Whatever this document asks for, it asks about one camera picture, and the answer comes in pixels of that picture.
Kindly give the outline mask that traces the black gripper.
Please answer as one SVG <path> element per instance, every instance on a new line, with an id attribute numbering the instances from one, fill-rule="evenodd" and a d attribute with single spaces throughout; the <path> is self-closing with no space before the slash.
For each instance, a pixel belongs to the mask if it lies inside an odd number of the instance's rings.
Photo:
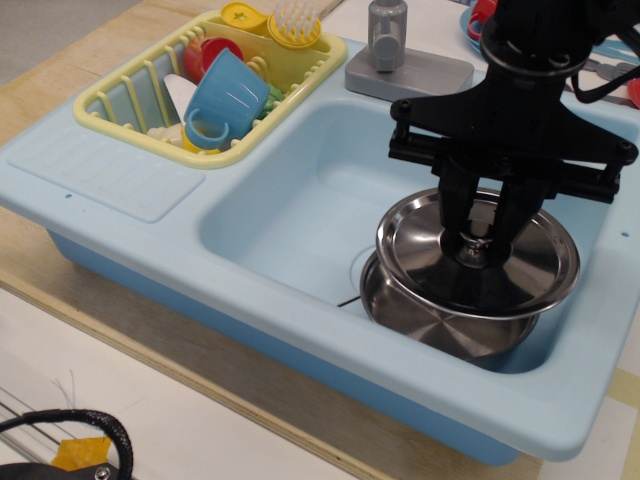
<path id="1" fill-rule="evenodd" d="M 490 228 L 488 265 L 504 264 L 512 244 L 556 194 L 612 202 L 620 174 L 638 157 L 631 141 L 592 124 L 561 101 L 564 81 L 513 77 L 490 69 L 451 95 L 395 101 L 389 155 L 440 174 L 443 249 L 466 246 L 479 178 L 502 181 Z M 450 160 L 457 167 L 444 167 Z"/>

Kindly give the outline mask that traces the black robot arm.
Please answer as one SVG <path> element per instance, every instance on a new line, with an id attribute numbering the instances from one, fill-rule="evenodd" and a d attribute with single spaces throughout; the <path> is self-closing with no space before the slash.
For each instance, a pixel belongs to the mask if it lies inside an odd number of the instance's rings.
<path id="1" fill-rule="evenodd" d="M 501 1 L 481 31 L 481 83 L 392 104 L 390 155 L 438 177 L 447 256 L 501 263 L 544 201 L 614 199 L 637 147 L 572 113 L 561 96 L 607 37 L 637 48 L 638 21 L 635 1 Z"/>

